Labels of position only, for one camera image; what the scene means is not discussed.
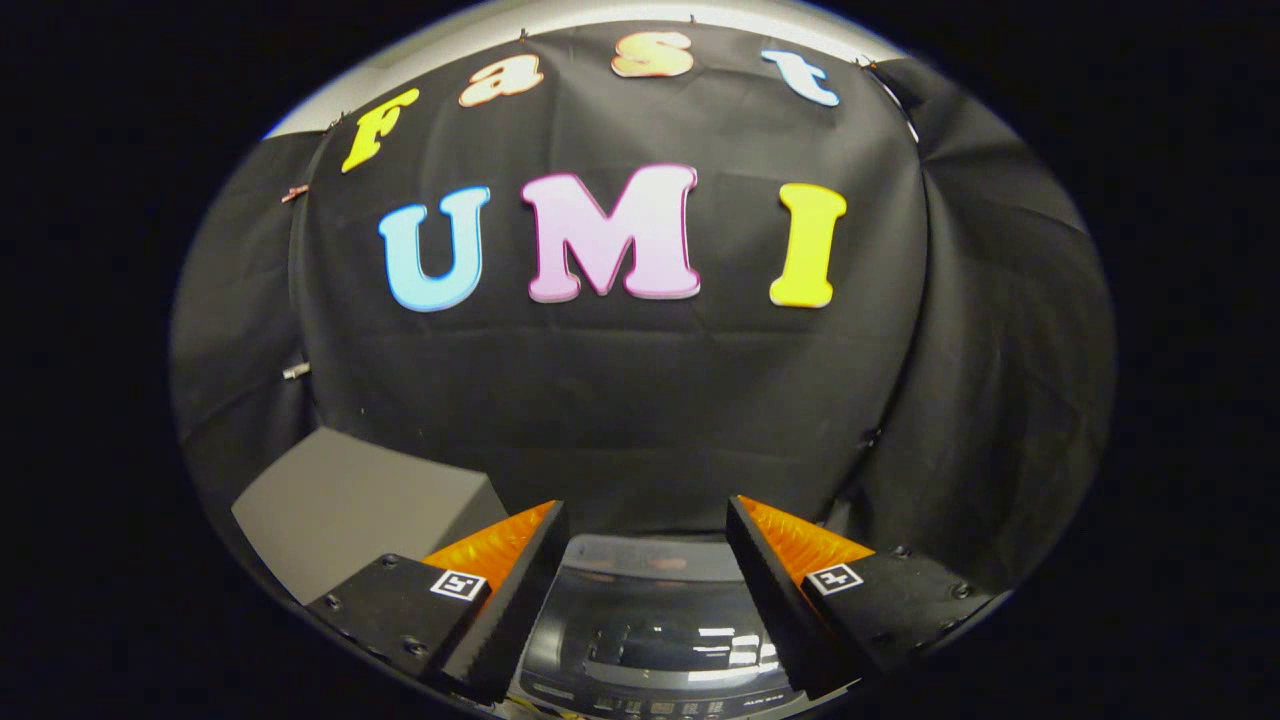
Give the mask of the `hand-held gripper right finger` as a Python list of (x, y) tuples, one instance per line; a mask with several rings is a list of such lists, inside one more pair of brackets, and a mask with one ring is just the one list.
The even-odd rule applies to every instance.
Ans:
[(810, 700), (905, 673), (1004, 601), (906, 546), (884, 552), (742, 495), (726, 538), (790, 685)]

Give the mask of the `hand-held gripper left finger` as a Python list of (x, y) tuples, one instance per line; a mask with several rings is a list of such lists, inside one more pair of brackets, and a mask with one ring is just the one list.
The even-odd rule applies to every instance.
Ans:
[(378, 556), (306, 609), (392, 676), (498, 705), (568, 539), (564, 503), (548, 501), (425, 559)]

